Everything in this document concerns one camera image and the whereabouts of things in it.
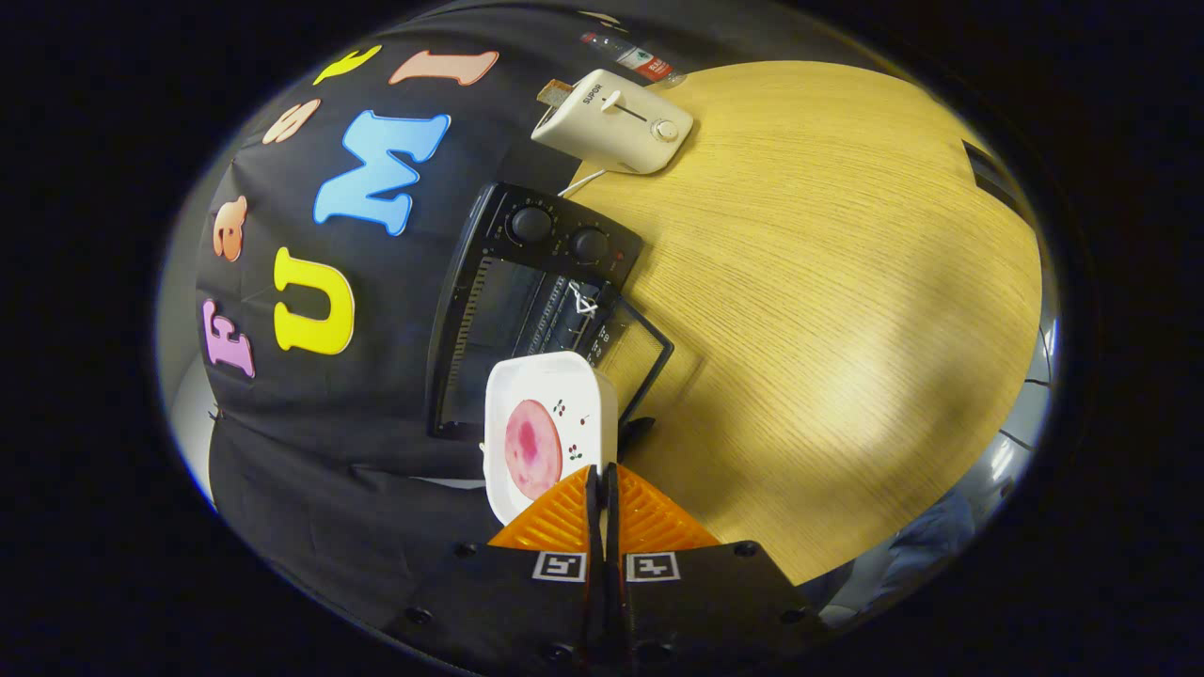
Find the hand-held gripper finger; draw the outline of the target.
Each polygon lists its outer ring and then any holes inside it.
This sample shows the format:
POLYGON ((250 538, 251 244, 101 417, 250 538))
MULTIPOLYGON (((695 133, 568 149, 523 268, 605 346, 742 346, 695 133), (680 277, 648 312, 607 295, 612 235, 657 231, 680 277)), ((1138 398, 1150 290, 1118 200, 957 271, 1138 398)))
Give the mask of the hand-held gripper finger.
POLYGON ((596 470, 568 488, 582 548, 452 544, 386 624, 388 638, 455 675, 586 676, 603 626, 596 470))
POLYGON ((722 543, 636 472, 604 475, 604 665, 618 676, 769 676, 833 631, 765 544, 722 543))

